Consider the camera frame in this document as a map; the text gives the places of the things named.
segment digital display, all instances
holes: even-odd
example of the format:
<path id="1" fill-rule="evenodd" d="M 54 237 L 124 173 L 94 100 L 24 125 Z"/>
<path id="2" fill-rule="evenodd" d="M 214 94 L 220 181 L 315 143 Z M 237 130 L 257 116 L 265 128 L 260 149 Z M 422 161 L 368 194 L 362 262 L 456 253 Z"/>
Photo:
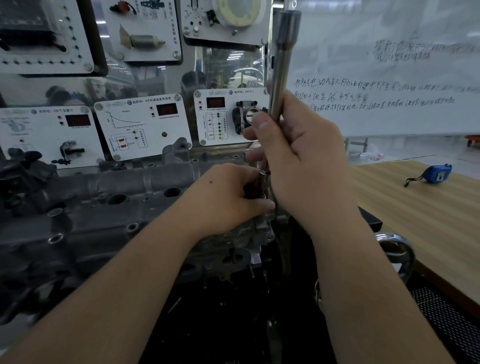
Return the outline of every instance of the digital display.
<path id="1" fill-rule="evenodd" d="M 158 111 L 158 116 L 165 116 L 165 115 L 174 115 L 178 114 L 177 104 L 163 104 L 157 105 L 156 110 Z"/>
<path id="2" fill-rule="evenodd" d="M 90 118 L 88 114 L 82 115 L 65 115 L 68 126 L 90 126 Z"/>
<path id="3" fill-rule="evenodd" d="M 225 107 L 224 97 L 207 97 L 207 109 L 216 109 Z"/>

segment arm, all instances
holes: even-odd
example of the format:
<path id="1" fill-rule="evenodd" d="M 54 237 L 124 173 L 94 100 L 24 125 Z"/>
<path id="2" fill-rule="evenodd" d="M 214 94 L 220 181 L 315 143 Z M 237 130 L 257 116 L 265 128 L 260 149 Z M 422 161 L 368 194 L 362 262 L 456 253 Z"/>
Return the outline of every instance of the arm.
<path id="1" fill-rule="evenodd" d="M 275 207 L 243 198 L 243 186 L 256 178 L 254 168 L 213 166 L 0 363 L 137 363 L 193 245 Z"/>
<path id="2" fill-rule="evenodd" d="M 392 269 L 357 207 L 338 128 L 291 93 L 278 127 L 257 113 L 279 204 L 312 237 L 328 332 L 339 364 L 453 363 Z"/>

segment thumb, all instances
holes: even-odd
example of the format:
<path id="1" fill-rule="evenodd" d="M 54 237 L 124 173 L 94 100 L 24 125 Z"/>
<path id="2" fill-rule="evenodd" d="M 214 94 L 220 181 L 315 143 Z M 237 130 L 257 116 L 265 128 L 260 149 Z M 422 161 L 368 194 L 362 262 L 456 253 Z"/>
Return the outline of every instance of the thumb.
<path id="1" fill-rule="evenodd" d="M 243 199 L 243 217 L 246 220 L 263 215 L 275 208 L 275 202 L 267 198 Z"/>
<path id="2" fill-rule="evenodd" d="M 252 126 L 273 169 L 281 168 L 297 159 L 282 130 L 269 115 L 264 112 L 255 113 Z"/>

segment wooden table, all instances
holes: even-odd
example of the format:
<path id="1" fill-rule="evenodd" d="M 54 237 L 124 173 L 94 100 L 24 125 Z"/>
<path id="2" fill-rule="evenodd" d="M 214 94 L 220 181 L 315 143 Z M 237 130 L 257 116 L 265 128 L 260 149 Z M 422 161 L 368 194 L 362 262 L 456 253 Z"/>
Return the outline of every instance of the wooden table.
<path id="1" fill-rule="evenodd" d="M 479 317 L 480 181 L 451 173 L 441 184 L 403 187 L 427 167 L 415 161 L 352 166 L 358 205 L 384 222 L 382 231 L 407 238 L 420 269 L 446 281 L 445 293 Z"/>

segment forearm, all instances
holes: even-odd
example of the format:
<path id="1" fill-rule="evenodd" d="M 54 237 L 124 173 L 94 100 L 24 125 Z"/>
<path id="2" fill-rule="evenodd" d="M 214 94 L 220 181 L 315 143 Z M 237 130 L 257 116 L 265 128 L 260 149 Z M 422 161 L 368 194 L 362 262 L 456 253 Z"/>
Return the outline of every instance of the forearm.
<path id="1" fill-rule="evenodd" d="M 137 363 L 194 243 L 175 224 L 161 216 L 144 228 L 0 362 Z"/>
<path id="2" fill-rule="evenodd" d="M 358 211 L 313 235 L 339 364 L 453 362 Z"/>

